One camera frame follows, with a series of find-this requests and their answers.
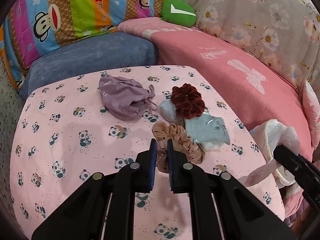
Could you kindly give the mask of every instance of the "dark red velvet scrunchie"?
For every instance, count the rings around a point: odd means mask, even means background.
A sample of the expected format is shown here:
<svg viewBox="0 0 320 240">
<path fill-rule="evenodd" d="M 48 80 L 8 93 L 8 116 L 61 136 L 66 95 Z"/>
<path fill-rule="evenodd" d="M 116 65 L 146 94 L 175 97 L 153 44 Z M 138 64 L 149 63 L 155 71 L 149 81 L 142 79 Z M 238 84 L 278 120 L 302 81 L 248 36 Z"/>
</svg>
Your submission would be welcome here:
<svg viewBox="0 0 320 240">
<path fill-rule="evenodd" d="M 173 87 L 171 102 L 176 112 L 184 119 L 200 117 L 204 111 L 204 101 L 194 86 L 185 83 L 182 87 Z"/>
</svg>

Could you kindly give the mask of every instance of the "pink pillow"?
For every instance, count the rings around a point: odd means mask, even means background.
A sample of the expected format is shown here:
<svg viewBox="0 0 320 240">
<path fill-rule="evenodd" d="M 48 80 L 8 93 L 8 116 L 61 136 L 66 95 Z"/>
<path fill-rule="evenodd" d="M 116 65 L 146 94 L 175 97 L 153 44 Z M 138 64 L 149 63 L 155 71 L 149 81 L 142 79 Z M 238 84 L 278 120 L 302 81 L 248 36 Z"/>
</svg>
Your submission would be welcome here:
<svg viewBox="0 0 320 240">
<path fill-rule="evenodd" d="M 318 125 L 320 121 L 320 105 L 308 81 L 306 81 L 303 88 L 302 105 L 309 125 L 311 143 L 313 148 L 316 149 L 320 140 L 320 126 Z"/>
</svg>

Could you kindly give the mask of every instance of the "silver screw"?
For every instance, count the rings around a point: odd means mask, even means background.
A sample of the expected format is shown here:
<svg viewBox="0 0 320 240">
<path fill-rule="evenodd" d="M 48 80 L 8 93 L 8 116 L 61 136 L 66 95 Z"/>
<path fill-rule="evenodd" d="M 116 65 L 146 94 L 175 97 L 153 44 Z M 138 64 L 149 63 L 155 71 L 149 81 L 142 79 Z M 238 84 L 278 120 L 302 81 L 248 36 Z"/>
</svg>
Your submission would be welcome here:
<svg viewBox="0 0 320 240">
<path fill-rule="evenodd" d="M 102 174 L 100 172 L 96 172 L 95 174 L 92 175 L 92 178 L 95 180 L 101 179 Z"/>
<path fill-rule="evenodd" d="M 231 175 L 230 175 L 230 173 L 228 173 L 228 172 L 223 172 L 223 173 L 221 174 L 221 178 L 223 178 L 223 179 L 225 179 L 225 180 L 228 180 L 228 179 L 231 179 Z"/>
<path fill-rule="evenodd" d="M 140 167 L 140 164 L 139 163 L 131 163 L 130 164 L 130 168 L 133 169 L 133 170 L 136 170 L 137 168 Z"/>
<path fill-rule="evenodd" d="M 183 168 L 186 170 L 191 170 L 193 168 L 193 165 L 191 163 L 185 163 L 183 165 Z"/>
</svg>

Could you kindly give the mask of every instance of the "panda print sheet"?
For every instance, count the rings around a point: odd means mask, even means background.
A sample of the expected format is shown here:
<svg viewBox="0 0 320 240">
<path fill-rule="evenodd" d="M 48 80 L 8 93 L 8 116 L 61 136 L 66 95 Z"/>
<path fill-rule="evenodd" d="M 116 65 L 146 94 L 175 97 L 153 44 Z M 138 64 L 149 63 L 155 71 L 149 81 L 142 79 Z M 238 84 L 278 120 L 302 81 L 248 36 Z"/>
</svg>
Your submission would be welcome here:
<svg viewBox="0 0 320 240">
<path fill-rule="evenodd" d="M 163 117 L 146 111 L 123 122 L 103 105 L 98 84 L 111 74 L 155 87 L 153 102 L 169 99 L 173 86 L 190 83 L 201 93 L 211 115 L 222 117 L 230 145 L 207 151 L 200 165 L 206 172 L 230 172 L 239 178 L 265 164 L 251 135 L 232 109 L 195 69 L 188 66 L 141 66 L 95 72 L 35 90 L 26 101 L 12 146 L 10 186 L 13 208 L 24 234 L 33 231 L 87 178 L 117 172 L 148 149 L 151 127 Z M 284 219 L 284 206 L 272 175 L 249 190 Z M 134 239 L 191 240 L 187 194 L 169 190 L 167 174 L 156 170 L 154 190 L 136 193 Z"/>
</svg>

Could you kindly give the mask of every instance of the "yellow flower center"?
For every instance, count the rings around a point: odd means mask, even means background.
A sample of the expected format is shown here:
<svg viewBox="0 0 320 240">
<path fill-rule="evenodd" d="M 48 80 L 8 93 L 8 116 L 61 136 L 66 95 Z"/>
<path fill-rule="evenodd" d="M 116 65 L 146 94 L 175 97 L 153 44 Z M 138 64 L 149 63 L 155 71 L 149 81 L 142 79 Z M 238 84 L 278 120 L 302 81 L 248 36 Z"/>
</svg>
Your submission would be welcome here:
<svg viewBox="0 0 320 240">
<path fill-rule="evenodd" d="M 266 42 L 271 42 L 271 37 L 269 35 L 266 37 Z"/>
</svg>

